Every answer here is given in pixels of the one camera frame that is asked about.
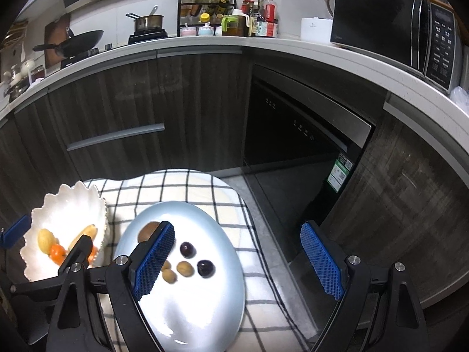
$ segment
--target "orange fruit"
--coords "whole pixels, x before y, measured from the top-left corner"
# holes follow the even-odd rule
[[[90,265],[94,261],[94,257],[96,256],[97,252],[98,252],[98,248],[95,245],[93,245],[93,249],[91,250],[91,254],[88,256],[88,263]]]
[[[49,257],[54,261],[54,263],[60,266],[62,262],[64,262],[66,256],[67,252],[62,246],[60,246],[58,243],[52,245]]]

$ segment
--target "microwave oven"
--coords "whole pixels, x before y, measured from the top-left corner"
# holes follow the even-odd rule
[[[335,0],[331,42],[404,69],[448,94],[463,55],[453,12],[429,0]]]

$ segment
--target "olive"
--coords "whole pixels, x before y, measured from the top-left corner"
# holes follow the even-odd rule
[[[192,258],[196,254],[196,248],[189,242],[183,242],[179,250],[185,258]]]
[[[200,260],[197,263],[197,271],[203,278],[209,278],[215,272],[215,266],[209,260]]]
[[[177,280],[177,275],[176,273],[171,270],[170,268],[164,269],[161,272],[161,275],[163,276],[163,279],[168,282],[169,284],[173,284]]]
[[[179,262],[176,266],[176,270],[183,276],[192,276],[194,274],[194,268],[186,261]]]
[[[165,263],[163,263],[163,267],[161,268],[161,271],[166,270],[168,268],[171,268],[171,263],[165,260]]]

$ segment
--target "drawer handle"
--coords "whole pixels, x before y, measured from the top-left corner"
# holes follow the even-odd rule
[[[100,144],[109,142],[111,140],[123,139],[124,137],[131,137],[136,135],[149,134],[151,132],[160,132],[165,130],[165,123],[151,124],[149,126],[142,126],[130,129],[124,129],[122,131],[110,132],[109,134],[90,137],[89,139],[80,140],[69,144],[67,151],[78,150],[80,148],[88,147],[90,145]]]

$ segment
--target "fruit bowl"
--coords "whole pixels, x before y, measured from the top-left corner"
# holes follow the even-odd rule
[[[26,264],[26,278],[37,281],[57,276],[59,266],[39,249],[38,234],[41,229],[52,232],[56,241],[67,250],[88,225],[97,228],[93,240],[97,252],[91,263],[96,267],[104,261],[104,249],[109,239],[106,201],[99,197],[96,186],[86,188],[83,182],[78,181],[72,187],[62,184],[57,194],[46,194],[42,207],[31,212],[31,229],[24,235],[25,246],[20,250]]]

